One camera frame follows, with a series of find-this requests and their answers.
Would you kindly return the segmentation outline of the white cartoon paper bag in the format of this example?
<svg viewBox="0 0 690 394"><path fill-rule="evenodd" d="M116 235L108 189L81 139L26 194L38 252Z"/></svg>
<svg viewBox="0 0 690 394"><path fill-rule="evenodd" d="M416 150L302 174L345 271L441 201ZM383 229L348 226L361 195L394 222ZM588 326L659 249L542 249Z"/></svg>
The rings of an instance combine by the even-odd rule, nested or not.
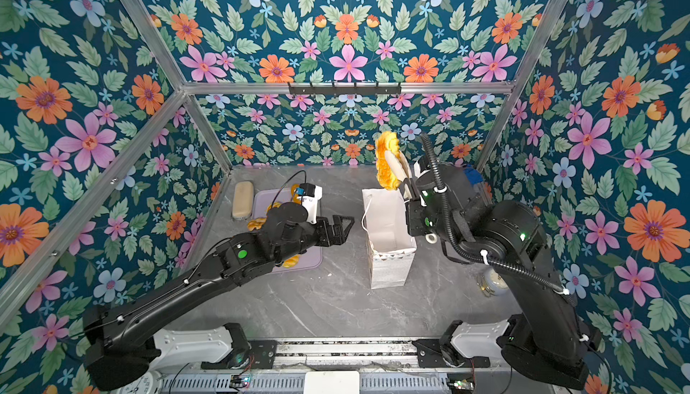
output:
<svg viewBox="0 0 690 394"><path fill-rule="evenodd" d="M363 189L370 288L403 286L411 270L417 243L408 233L405 203L397 191Z"/></svg>

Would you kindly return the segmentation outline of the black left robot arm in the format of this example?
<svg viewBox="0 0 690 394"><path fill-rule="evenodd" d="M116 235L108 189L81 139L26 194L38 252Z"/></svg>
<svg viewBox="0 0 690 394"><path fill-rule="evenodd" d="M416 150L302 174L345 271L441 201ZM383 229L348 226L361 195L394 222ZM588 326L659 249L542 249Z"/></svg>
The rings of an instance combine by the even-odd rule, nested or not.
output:
<svg viewBox="0 0 690 394"><path fill-rule="evenodd" d="M269 210L262 228L219 241L200 263L164 286L127 304L87 310L84 368L95 387L117 390L136 381L163 357L155 335L166 325L312 247L343 245L354 223L342 215L309 220L303 205L285 203Z"/></svg>

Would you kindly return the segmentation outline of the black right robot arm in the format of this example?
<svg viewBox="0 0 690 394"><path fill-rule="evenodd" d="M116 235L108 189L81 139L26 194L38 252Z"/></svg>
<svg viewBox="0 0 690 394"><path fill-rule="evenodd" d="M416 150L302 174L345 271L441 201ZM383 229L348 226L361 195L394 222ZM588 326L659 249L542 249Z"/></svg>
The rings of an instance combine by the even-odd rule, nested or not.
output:
<svg viewBox="0 0 690 394"><path fill-rule="evenodd" d="M544 226L523 203L492 202L479 171L441 162L429 137L420 138L424 154L415 164L396 134L379 138L379 183L402 194L411 236L435 236L444 253L454 250L452 262L495 273L520 308L492 324L453 323L440 340L444 361L459 366L496 356L530 380L584 389L585 356L597 351L602 333L576 313L577 295L553 265Z"/></svg>

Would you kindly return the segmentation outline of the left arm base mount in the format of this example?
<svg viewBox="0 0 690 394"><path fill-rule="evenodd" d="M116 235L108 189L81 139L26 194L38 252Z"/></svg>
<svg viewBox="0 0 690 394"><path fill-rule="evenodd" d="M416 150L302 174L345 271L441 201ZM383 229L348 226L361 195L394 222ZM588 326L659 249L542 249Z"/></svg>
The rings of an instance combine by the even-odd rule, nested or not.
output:
<svg viewBox="0 0 690 394"><path fill-rule="evenodd" d="M227 323L214 331L220 345L215 346L210 362L202 362L204 370L267 370L274 365L276 340L248 340L239 323Z"/></svg>

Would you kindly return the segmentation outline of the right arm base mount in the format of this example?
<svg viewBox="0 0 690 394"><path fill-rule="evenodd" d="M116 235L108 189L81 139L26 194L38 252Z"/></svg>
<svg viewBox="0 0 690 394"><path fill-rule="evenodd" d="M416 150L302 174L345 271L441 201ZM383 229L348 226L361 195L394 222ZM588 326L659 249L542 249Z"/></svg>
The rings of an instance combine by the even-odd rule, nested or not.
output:
<svg viewBox="0 0 690 394"><path fill-rule="evenodd" d="M489 368L491 360L485 356L466 357L452 345L452 336L462 320L454 320L440 338L417 339L411 342L416 348L420 368Z"/></svg>

